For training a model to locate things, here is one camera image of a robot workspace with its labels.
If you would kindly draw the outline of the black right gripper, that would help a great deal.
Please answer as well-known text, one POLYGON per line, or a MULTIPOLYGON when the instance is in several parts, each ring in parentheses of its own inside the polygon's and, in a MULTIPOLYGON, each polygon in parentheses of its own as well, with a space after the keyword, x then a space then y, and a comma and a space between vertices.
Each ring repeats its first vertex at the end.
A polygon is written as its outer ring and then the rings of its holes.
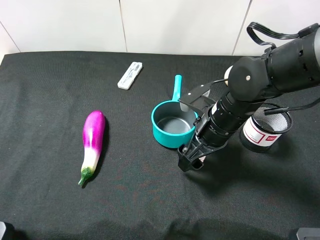
POLYGON ((210 118, 197 118, 195 132, 186 146, 177 149, 178 167, 183 171, 199 170, 204 166, 205 156, 224 148, 227 138, 210 118))

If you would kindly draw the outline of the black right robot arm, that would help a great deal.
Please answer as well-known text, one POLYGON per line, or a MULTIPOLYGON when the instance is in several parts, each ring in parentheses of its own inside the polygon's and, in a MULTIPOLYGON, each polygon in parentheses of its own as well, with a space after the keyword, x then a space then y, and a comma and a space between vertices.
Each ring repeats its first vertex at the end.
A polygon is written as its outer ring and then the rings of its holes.
POLYGON ((258 45, 259 57, 245 56, 233 64, 228 86, 218 100, 206 97, 211 84, 194 88, 179 99, 197 113, 191 140, 178 150, 178 166, 187 172, 203 166, 201 158, 224 148, 229 138, 267 100, 320 84, 320 26, 295 34, 275 32, 251 22, 246 31, 258 45))

